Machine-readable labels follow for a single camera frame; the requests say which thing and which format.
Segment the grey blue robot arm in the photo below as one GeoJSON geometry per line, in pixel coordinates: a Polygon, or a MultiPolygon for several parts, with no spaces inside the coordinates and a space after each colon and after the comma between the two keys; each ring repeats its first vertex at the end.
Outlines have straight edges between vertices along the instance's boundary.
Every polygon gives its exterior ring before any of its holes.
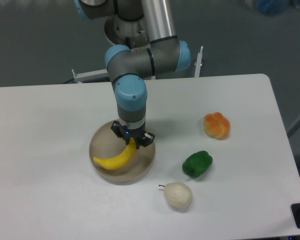
{"type": "Polygon", "coordinates": [[[123,22],[144,20],[149,43],[134,49],[128,41],[111,46],[105,53],[105,68],[112,84],[118,120],[111,130],[126,144],[147,147],[155,139],[146,131],[145,78],[181,71],[190,66],[191,52],[186,41],[179,40],[168,0],[77,0],[82,18],[118,16],[123,22]]]}

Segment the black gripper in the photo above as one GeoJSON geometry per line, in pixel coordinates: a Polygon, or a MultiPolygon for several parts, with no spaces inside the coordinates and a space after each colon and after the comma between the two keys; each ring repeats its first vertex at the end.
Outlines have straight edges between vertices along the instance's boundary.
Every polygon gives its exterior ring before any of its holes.
{"type": "Polygon", "coordinates": [[[146,132],[145,122],[140,127],[132,129],[128,128],[126,125],[121,125],[119,121],[115,120],[113,121],[110,129],[118,138],[123,139],[126,145],[130,143],[130,138],[133,138],[137,150],[140,147],[147,147],[151,145],[155,139],[155,134],[146,132]]]}

